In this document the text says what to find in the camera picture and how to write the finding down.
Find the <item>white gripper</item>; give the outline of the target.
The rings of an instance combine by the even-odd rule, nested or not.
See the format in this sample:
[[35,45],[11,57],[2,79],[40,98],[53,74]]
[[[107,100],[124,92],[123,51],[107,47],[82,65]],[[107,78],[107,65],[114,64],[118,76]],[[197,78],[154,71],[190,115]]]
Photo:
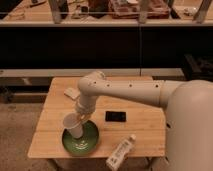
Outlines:
[[97,96],[87,96],[81,94],[75,104],[75,110],[78,114],[77,119],[81,123],[86,123],[90,119],[90,115],[96,109]]

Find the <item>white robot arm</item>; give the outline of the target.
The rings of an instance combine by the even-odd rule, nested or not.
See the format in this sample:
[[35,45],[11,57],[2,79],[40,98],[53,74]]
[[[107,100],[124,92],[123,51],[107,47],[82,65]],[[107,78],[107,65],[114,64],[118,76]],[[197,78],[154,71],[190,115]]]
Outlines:
[[213,82],[206,80],[108,80],[101,71],[78,81],[76,111],[90,115],[99,96],[160,107],[165,111],[166,171],[213,171]]

